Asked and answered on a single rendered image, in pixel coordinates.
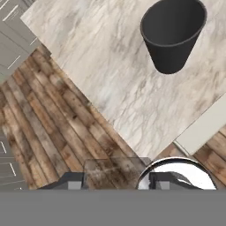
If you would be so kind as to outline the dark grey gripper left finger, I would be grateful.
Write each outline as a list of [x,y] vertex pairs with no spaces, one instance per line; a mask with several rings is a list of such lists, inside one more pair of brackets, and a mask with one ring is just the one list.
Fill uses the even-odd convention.
[[44,185],[42,190],[81,190],[83,172],[66,172],[56,182]]

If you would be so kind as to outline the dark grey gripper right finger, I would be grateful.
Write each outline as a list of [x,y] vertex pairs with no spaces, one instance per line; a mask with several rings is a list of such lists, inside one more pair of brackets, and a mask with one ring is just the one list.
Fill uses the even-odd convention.
[[195,189],[186,177],[176,172],[151,172],[148,187],[150,190]]

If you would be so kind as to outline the shiny metal ice bowl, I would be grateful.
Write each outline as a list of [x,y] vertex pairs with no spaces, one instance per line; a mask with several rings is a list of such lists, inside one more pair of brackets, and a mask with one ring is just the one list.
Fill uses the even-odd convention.
[[217,190],[209,172],[200,163],[187,157],[165,157],[150,163],[139,176],[136,185],[138,190],[150,190],[148,185],[151,172],[176,172],[195,186],[193,190]]

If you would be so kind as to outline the black tapered cup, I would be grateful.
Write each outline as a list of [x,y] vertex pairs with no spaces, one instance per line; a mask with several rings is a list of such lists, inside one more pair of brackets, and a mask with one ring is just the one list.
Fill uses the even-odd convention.
[[143,15],[140,34],[155,69],[179,72],[207,22],[207,8],[200,0],[159,0]]

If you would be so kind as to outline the white counter side panel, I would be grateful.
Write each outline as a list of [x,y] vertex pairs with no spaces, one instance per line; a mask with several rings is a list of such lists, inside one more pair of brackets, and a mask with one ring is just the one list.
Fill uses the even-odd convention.
[[189,155],[196,153],[226,125],[226,93],[186,128],[173,143]]

